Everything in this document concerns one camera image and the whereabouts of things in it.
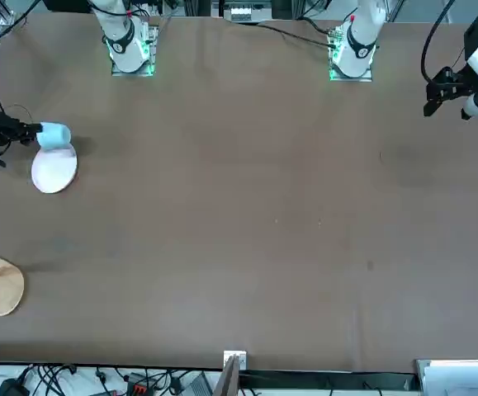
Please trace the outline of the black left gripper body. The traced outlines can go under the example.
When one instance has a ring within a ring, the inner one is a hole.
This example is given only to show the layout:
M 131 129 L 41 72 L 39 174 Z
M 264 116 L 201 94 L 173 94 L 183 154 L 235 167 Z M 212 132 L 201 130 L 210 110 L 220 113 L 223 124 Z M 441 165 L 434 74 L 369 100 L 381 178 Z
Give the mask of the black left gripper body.
M 457 72 L 451 71 L 450 99 L 468 97 L 477 89 L 477 75 L 471 68 L 462 68 Z

